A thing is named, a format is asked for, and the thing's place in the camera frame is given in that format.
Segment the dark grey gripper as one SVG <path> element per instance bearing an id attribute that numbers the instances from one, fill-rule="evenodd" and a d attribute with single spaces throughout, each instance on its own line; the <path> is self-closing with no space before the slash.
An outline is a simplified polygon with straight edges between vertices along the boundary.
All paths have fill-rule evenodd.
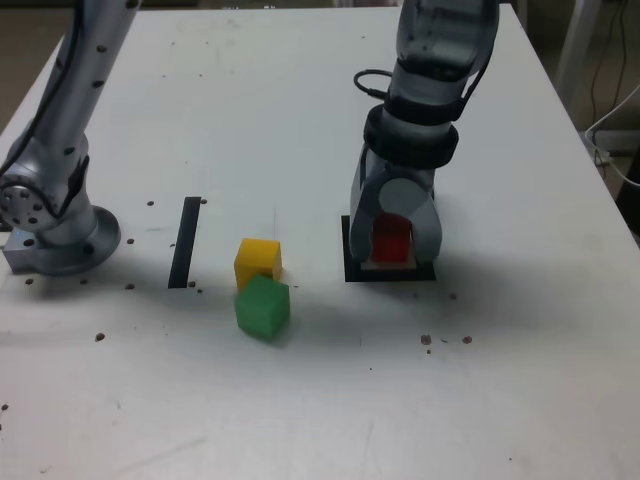
<path id="1" fill-rule="evenodd" d="M 433 262 L 442 244 L 434 183 L 434 170 L 419 170 L 381 160 L 364 145 L 350 196 L 348 243 L 352 259 L 359 263 L 369 259 L 374 220 L 382 209 L 384 213 L 403 217 L 411 223 L 416 261 L 419 264 Z"/>

